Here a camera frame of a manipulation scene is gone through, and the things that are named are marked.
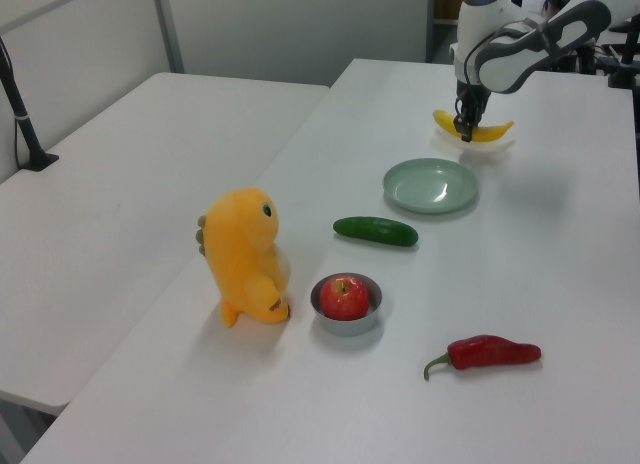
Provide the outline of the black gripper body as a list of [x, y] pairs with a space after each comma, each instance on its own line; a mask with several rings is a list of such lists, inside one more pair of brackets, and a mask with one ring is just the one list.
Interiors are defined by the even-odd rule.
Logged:
[[482, 85], [457, 81], [456, 112], [463, 120], [481, 120], [489, 98], [490, 91]]

